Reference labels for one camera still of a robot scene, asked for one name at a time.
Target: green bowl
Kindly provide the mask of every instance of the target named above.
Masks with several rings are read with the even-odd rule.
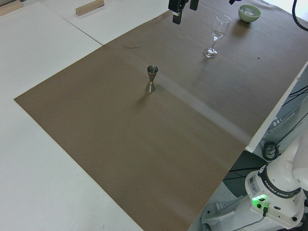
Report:
[[[251,23],[261,16],[261,11],[252,5],[242,5],[239,8],[239,17],[246,23]]]

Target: wooden block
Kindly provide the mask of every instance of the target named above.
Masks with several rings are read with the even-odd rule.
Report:
[[[22,8],[24,5],[19,1],[13,1],[0,7],[0,16]]]
[[[83,5],[83,6],[80,6],[78,8],[76,8],[76,14],[78,16],[81,16],[85,13],[88,13],[90,11],[93,11],[101,6],[104,6],[104,0],[96,0],[96,1],[93,1],[93,2],[90,2],[86,5]]]

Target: bowl rim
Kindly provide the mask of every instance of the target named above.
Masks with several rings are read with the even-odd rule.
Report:
[[[244,13],[241,11],[241,8],[242,8],[243,6],[249,6],[249,7],[253,7],[253,8],[255,8],[255,9],[257,9],[257,10],[260,12],[260,15],[258,15],[258,16],[250,16],[250,15],[244,14]],[[260,10],[258,7],[253,6],[253,5],[248,5],[248,4],[241,5],[241,6],[239,7],[239,11],[240,11],[242,14],[244,14],[245,16],[248,16],[248,17],[251,17],[251,18],[258,18],[258,17],[260,17],[260,16],[262,15],[262,12],[261,12],[261,10]]]

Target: glass base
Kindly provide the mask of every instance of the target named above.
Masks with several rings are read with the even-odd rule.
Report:
[[[207,48],[203,53],[208,58],[215,58],[217,55],[217,51],[214,48]]]

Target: glass stem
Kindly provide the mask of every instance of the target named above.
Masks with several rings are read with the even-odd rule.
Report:
[[[214,48],[215,42],[216,42],[216,40],[214,39],[214,42],[213,42],[213,45],[212,45],[211,49]]]

